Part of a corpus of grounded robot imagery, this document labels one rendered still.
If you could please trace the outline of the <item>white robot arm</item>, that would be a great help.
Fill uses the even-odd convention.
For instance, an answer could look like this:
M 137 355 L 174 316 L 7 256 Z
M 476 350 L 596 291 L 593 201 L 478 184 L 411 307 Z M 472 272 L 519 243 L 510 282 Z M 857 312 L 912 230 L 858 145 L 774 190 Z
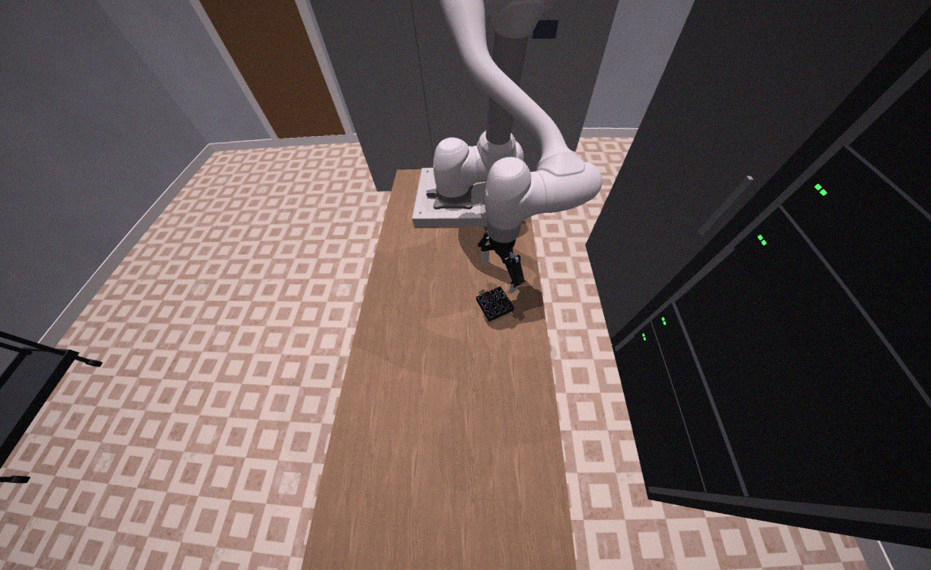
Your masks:
M 434 209 L 470 209 L 473 184 L 487 183 L 487 232 L 500 243 L 518 238 L 526 218 L 576 208 L 602 190 L 599 168 L 569 150 L 555 122 L 519 88 L 528 36 L 556 2 L 439 0 L 463 66 L 488 95 L 488 116 L 476 146 L 468 149 L 456 138 L 438 144 L 433 160 L 437 191 L 427 190 L 426 196 L 435 198 Z M 493 60 L 486 42 L 487 15 L 495 29 Z M 537 172 L 530 172 L 511 133 L 514 118 L 541 146 Z

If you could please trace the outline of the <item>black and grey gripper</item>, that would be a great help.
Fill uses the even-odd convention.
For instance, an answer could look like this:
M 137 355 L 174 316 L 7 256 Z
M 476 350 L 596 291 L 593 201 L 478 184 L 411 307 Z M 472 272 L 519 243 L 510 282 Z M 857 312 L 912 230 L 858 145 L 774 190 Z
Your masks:
M 490 243 L 490 245 L 486 245 L 487 241 L 488 243 Z M 511 280 L 512 280 L 510 290 L 509 290 L 510 295 L 515 290 L 517 290 L 517 287 L 519 287 L 521 283 L 526 282 L 526 280 L 524 280 L 523 270 L 521 269 L 521 263 L 520 263 L 521 257 L 520 255 L 518 256 L 514 255 L 513 250 L 512 250 L 514 248 L 515 241 L 516 239 L 514 239 L 514 241 L 512 242 L 507 242 L 507 243 L 500 243 L 497 241 L 493 241 L 493 239 L 491 239 L 488 236 L 488 232 L 484 232 L 484 237 L 481 239 L 479 243 L 477 243 L 477 245 L 479 245 L 479 248 L 481 248 L 481 264 L 486 264 L 488 262 L 488 251 L 489 250 L 495 250 L 496 255 L 499 255 L 501 257 L 502 262 L 506 264 L 507 271 L 509 275 L 511 276 Z M 505 260 L 505 257 L 507 258 L 506 260 Z

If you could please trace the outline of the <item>black knob box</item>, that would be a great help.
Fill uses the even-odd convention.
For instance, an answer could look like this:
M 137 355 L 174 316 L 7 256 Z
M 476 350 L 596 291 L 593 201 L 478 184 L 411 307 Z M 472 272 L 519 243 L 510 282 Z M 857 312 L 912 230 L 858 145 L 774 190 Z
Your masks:
M 511 313 L 514 310 L 509 298 L 507 298 L 504 290 L 501 287 L 496 287 L 484 294 L 480 294 L 476 297 L 476 300 L 479 302 L 483 313 L 486 314 L 487 320 L 493 321 L 500 315 Z

